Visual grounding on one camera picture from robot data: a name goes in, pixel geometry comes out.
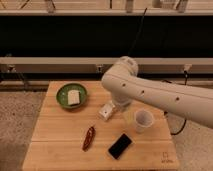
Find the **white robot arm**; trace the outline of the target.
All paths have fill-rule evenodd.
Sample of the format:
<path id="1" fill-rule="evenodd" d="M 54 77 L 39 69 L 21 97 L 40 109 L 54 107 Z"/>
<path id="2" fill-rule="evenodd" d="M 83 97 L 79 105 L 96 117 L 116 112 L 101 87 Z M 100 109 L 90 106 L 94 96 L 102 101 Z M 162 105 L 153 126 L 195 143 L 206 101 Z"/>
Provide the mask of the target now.
<path id="1" fill-rule="evenodd" d="M 142 79 L 138 71 L 137 61 L 123 56 L 102 76 L 116 105 L 136 100 L 213 129 L 212 89 Z"/>

